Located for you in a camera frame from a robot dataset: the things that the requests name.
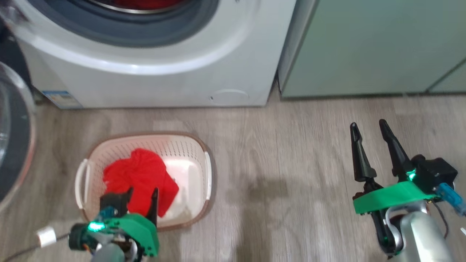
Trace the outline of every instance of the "plastic basket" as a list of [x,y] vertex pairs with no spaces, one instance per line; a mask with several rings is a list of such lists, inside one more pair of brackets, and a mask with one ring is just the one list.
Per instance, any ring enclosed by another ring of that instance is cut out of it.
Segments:
[[202,218],[212,191],[212,166],[207,147],[188,133],[153,133],[111,138],[95,147],[79,165],[75,197],[84,218],[91,221],[100,210],[105,192],[103,170],[118,159],[130,157],[136,148],[157,153],[179,192],[165,216],[158,218],[158,231],[182,228]]

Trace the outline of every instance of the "washing machine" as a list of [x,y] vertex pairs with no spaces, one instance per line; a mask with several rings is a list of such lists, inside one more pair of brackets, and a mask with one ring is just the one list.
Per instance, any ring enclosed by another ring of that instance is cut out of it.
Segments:
[[60,108],[262,106],[295,0],[2,0]]

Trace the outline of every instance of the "blue connector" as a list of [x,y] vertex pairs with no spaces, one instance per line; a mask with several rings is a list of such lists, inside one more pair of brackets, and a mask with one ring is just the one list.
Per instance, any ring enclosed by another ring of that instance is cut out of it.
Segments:
[[441,183],[435,193],[443,200],[450,203],[459,216],[466,216],[466,204],[463,198],[456,193],[447,183]]

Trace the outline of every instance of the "gray wood flooring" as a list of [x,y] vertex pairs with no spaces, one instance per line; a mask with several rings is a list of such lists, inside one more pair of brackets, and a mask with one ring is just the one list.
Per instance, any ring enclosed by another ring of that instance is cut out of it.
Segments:
[[[212,151],[214,201],[189,229],[159,235],[158,261],[385,261],[369,216],[354,213],[349,126],[358,123],[377,181],[395,183],[378,120],[385,118],[408,155],[443,157],[459,171],[466,196],[466,97],[396,97],[280,102],[265,108],[38,109],[34,161],[13,204],[0,214],[0,259],[34,244],[51,225],[66,233],[80,220],[76,169],[92,145],[115,134],[188,131]],[[441,204],[448,243],[466,257],[466,220]],[[436,210],[431,208],[444,230]],[[89,261],[66,241],[16,261]]]

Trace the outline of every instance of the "green plastic part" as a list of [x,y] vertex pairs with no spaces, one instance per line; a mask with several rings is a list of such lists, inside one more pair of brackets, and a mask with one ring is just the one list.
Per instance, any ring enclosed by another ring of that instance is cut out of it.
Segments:
[[105,221],[110,228],[120,228],[144,248],[147,256],[158,255],[160,243],[158,242],[157,228],[154,223],[140,214],[126,214],[121,218],[112,218]]
[[413,182],[405,181],[378,189],[353,200],[357,214],[403,205],[418,200],[431,200],[436,195],[423,193]]

